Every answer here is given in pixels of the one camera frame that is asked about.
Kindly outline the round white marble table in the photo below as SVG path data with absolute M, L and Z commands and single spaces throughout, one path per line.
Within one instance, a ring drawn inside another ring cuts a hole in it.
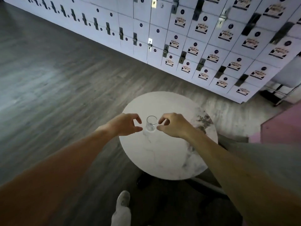
M 148 116 L 156 116 L 159 120 L 165 113 L 177 113 L 218 143 L 212 119 L 190 98 L 167 91 L 149 92 L 133 99 L 123 113 L 138 114 L 141 118 L 142 124 L 135 121 L 135 125 L 143 127 L 143 131 L 119 139 L 126 155 L 143 172 L 164 180 L 186 180 L 208 168 L 185 140 L 170 137 L 157 129 L 146 131 Z

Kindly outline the person's left hand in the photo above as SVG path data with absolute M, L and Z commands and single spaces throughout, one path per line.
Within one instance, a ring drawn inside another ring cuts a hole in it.
M 128 136 L 130 135 L 130 128 L 132 126 L 136 126 L 134 120 L 136 120 L 139 124 L 142 124 L 141 118 L 138 114 L 122 113 L 107 122 L 105 124 L 105 128 L 112 137 Z

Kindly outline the person's right forearm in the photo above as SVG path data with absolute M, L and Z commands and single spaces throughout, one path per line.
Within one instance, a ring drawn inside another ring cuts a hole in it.
M 301 200 L 194 127 L 187 140 L 200 154 L 248 226 L 301 226 Z

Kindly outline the white box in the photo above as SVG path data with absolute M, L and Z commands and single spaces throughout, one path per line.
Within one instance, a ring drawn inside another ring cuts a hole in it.
M 298 86 L 301 83 L 301 56 L 294 57 L 271 81 L 288 88 Z

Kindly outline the person's left forearm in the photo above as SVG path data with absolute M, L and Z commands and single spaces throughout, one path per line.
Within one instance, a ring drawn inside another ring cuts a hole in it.
M 62 148 L 0 186 L 0 226 L 44 226 L 117 131 L 111 125 Z

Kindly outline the clear drinking glass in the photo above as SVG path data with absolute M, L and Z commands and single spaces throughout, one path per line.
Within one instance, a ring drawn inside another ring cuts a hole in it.
M 154 132 L 156 130 L 156 126 L 158 123 L 158 119 L 156 116 L 150 115 L 146 119 L 146 131 Z

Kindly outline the person's right hand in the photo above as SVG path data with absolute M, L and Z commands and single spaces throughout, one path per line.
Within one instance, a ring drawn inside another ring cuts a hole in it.
M 182 114 L 177 113 L 163 114 L 158 121 L 158 125 L 168 125 L 168 132 L 165 134 L 184 140 L 195 130 Z

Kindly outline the pink sofa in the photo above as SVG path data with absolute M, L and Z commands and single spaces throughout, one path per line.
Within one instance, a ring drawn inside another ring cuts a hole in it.
M 260 125 L 249 143 L 301 145 L 301 99 Z

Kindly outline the metal trolley frame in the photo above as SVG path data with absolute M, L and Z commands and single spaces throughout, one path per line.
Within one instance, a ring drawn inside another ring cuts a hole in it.
M 289 97 L 291 97 L 295 93 L 295 91 L 299 87 L 301 87 L 301 83 L 293 88 L 289 88 L 289 91 L 287 93 L 280 91 L 283 87 L 285 87 L 283 84 L 279 84 L 279 86 L 275 89 L 264 86 L 264 89 L 259 92 L 259 95 L 269 101 L 273 105 L 273 107 L 277 107 L 286 99 L 289 99 Z

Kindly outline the person's white shoe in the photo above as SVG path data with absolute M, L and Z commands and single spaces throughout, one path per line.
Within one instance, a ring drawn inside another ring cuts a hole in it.
M 129 208 L 130 204 L 130 193 L 127 190 L 123 190 L 116 201 L 116 210 L 121 208 Z

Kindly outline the wall of white lockers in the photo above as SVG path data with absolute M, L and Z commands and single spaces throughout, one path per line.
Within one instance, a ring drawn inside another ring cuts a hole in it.
M 2 0 L 247 102 L 301 56 L 301 0 Z

